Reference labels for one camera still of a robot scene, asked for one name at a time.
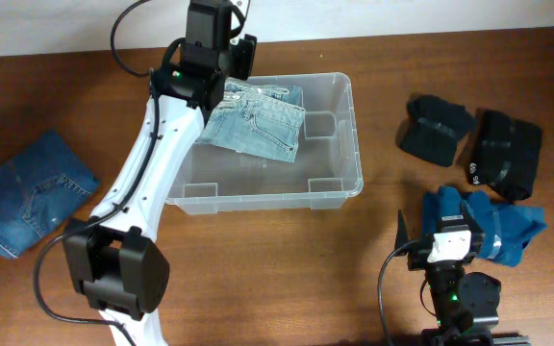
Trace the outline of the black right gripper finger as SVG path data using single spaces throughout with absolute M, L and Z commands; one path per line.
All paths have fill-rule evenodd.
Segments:
M 394 242 L 394 249 L 398 250 L 409 243 L 409 236 L 405 217 L 402 210 L 397 214 L 397 232 Z
M 464 222 L 468 226 L 469 230 L 473 235 L 476 236 L 483 236 L 484 231 L 483 229 L 478 225 L 478 223 L 475 221 L 475 218 L 473 216 L 473 212 L 471 211 L 471 207 L 469 206 L 467 201 L 462 201 L 460 204 L 460 213 L 462 218 L 464 219 Z

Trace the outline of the blue garment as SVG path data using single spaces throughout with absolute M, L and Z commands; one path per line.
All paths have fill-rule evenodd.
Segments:
M 422 234 L 431 235 L 442 217 L 460 214 L 462 205 L 484 232 L 477 258 L 497 264 L 518 266 L 531 240 L 547 227 L 543 208 L 494 203 L 482 190 L 460 192 L 441 186 L 422 198 Z

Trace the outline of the black garment with white print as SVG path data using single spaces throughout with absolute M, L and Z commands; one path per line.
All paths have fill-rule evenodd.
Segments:
M 484 110 L 467 169 L 472 185 L 487 185 L 503 199 L 530 198 L 540 162 L 542 129 L 502 111 Z

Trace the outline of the light blue jeans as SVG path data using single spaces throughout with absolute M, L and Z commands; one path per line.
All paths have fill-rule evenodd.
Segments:
M 254 86 L 234 78 L 212 111 L 199 143 L 268 160 L 293 162 L 306 111 L 300 86 Z

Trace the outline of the small black garment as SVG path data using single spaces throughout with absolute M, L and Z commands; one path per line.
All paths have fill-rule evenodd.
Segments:
M 459 142 L 476 125 L 465 106 L 435 95 L 422 94 L 406 105 L 410 125 L 399 148 L 442 167 L 453 164 Z

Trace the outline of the dark blue jeans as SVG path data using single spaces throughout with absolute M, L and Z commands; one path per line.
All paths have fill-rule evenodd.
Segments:
M 0 256 L 16 259 L 54 232 L 100 186 L 55 131 L 0 165 Z

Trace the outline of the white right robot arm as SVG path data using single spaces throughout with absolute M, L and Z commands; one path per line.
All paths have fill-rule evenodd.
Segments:
M 484 232 L 465 206 L 444 216 L 436 231 L 410 239 L 405 218 L 398 213 L 395 254 L 408 258 L 408 269 L 425 272 L 438 326 L 421 332 L 421 343 L 432 346 L 529 345 L 520 334 L 493 334 L 498 322 L 501 282 L 481 272 L 465 272 L 480 252 Z

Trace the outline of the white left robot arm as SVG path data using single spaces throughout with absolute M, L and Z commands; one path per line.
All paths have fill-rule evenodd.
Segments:
M 86 221 L 72 219 L 62 244 L 76 292 L 99 311 L 118 345 L 163 345 L 158 306 L 170 266 L 156 245 L 170 187 L 227 78 L 247 79 L 257 39 L 243 31 L 247 1 L 192 1 L 183 37 L 150 70 L 146 113 L 113 186 Z

